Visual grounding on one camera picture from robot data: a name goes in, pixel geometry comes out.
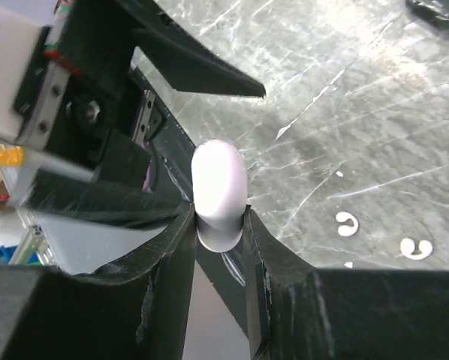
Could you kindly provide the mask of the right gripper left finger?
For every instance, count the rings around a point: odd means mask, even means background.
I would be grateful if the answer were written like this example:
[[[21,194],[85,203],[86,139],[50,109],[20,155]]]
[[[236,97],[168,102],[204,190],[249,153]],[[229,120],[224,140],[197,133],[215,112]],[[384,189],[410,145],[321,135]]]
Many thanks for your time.
[[[196,256],[194,207],[91,274],[0,265],[0,359],[180,359]]]

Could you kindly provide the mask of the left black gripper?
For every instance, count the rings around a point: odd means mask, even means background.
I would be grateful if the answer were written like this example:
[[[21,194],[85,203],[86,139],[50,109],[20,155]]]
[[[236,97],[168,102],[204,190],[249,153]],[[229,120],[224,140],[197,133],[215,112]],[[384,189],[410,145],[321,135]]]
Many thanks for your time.
[[[262,98],[264,85],[222,60],[155,1],[59,1],[31,64],[55,62],[68,85],[41,167],[76,179],[98,176],[110,132],[150,156],[143,191],[191,193],[194,144],[133,60],[141,50],[178,92]]]

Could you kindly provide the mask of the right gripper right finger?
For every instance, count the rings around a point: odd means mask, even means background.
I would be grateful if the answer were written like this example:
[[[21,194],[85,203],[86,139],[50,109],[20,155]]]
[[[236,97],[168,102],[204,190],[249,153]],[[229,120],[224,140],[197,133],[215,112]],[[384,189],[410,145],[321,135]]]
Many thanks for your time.
[[[243,262],[253,359],[449,359],[449,271],[316,268],[251,209]]]

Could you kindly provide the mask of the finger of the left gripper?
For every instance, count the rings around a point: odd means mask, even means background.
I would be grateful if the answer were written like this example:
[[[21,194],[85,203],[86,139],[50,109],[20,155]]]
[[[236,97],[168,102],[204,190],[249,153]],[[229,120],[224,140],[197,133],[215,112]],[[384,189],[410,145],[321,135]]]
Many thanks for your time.
[[[79,221],[144,229],[174,221],[192,210],[189,201],[164,190],[143,191],[149,154],[112,130],[98,176],[84,181],[39,169],[25,187],[21,206],[27,210]]]

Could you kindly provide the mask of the white earbud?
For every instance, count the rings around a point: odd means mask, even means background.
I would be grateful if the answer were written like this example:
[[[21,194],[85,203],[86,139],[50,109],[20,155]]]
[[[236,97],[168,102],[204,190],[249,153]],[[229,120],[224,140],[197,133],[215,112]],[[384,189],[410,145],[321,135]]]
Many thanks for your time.
[[[401,254],[410,260],[424,260],[433,252],[433,245],[428,240],[415,241],[412,238],[403,238],[399,249]]]
[[[357,233],[359,223],[353,214],[340,211],[336,214],[335,219],[339,223],[337,232],[341,237],[350,237]]]

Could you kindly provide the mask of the white earbud charging case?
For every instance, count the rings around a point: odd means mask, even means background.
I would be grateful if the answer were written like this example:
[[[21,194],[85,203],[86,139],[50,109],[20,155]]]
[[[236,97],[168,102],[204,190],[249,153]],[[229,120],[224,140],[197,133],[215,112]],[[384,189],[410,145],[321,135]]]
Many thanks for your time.
[[[200,243],[214,253],[232,250],[243,233],[248,197],[239,151],[224,140],[204,142],[191,159],[191,177]]]

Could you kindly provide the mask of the black earbud charging case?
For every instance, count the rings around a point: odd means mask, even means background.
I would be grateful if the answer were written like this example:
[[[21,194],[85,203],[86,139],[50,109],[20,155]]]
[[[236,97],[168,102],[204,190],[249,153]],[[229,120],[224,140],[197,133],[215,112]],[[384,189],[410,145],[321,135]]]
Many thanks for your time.
[[[449,0],[406,0],[405,5],[437,29],[449,30]]]

